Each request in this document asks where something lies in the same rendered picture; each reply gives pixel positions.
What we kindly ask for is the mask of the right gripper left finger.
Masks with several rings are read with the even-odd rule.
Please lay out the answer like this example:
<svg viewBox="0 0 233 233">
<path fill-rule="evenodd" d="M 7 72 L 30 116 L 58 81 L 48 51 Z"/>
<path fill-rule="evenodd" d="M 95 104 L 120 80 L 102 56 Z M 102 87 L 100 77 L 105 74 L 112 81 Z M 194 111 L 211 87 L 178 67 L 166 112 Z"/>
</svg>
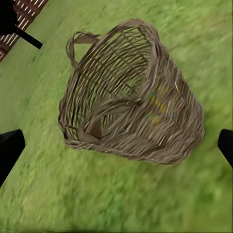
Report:
<svg viewBox="0 0 233 233">
<path fill-rule="evenodd" d="M 0 134 L 0 187 L 25 149 L 21 129 Z"/>
</svg>

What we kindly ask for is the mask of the wicker basket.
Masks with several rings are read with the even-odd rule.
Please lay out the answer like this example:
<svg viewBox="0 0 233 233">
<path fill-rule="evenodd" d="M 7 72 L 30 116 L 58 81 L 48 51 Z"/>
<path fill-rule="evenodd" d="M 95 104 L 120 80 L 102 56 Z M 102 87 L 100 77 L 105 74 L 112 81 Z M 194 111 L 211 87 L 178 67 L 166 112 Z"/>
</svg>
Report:
<svg viewBox="0 0 233 233">
<path fill-rule="evenodd" d="M 121 34 L 108 43 L 117 33 Z M 58 117 L 66 146 L 153 165 L 177 165 L 188 158 L 205 134 L 204 107 L 162 45 L 158 28 L 129 19 L 99 37 L 81 32 L 67 41 L 74 71 Z M 144 45 L 133 45 L 140 38 L 146 40 Z M 74 44 L 92 44 L 79 63 Z M 141 86 L 135 91 L 128 82 L 140 71 Z M 121 92 L 128 88 L 131 97 L 117 97 L 113 87 L 107 94 L 112 83 L 120 83 Z M 89 91 L 98 91 L 98 98 L 88 97 Z"/>
</svg>

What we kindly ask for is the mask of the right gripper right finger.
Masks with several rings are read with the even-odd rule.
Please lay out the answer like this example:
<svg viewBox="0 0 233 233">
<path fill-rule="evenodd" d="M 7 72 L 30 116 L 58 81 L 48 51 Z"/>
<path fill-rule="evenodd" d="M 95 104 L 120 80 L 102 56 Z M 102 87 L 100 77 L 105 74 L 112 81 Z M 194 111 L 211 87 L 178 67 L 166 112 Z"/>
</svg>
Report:
<svg viewBox="0 0 233 233">
<path fill-rule="evenodd" d="M 233 131 L 222 129 L 217 146 L 233 168 Z"/>
</svg>

